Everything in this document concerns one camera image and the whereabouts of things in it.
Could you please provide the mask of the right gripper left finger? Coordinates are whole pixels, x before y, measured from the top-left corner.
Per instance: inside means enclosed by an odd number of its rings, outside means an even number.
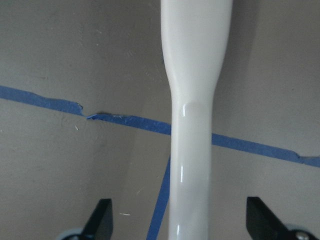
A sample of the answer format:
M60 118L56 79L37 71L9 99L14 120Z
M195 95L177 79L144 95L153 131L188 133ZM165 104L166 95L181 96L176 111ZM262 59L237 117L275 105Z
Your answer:
M84 240L110 240L113 233L113 208L110 198L100 199L83 228Z

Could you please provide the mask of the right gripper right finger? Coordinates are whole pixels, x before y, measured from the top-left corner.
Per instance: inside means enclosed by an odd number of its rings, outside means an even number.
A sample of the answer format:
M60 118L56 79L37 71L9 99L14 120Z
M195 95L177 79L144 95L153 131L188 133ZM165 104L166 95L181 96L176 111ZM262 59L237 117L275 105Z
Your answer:
M296 233L277 218L259 197L246 199L246 229L252 240L296 240Z

